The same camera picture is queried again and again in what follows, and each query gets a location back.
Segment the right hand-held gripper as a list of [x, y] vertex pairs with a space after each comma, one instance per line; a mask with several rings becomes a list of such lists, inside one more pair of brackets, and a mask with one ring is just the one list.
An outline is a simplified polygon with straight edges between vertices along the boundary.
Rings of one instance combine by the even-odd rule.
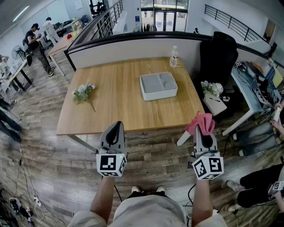
[[217, 149], [217, 140], [213, 133], [204, 136], [197, 125], [194, 131], [193, 144], [195, 150], [207, 150], [193, 152], [189, 156], [189, 164], [192, 165], [198, 180], [212, 180], [224, 173], [224, 160]]

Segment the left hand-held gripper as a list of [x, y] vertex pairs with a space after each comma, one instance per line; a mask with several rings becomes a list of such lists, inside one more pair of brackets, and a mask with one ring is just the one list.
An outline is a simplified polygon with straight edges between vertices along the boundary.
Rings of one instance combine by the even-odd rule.
[[96, 154], [97, 171], [105, 177], [121, 177], [127, 164], [124, 149], [124, 125], [121, 121], [109, 126], [100, 137], [101, 147]]

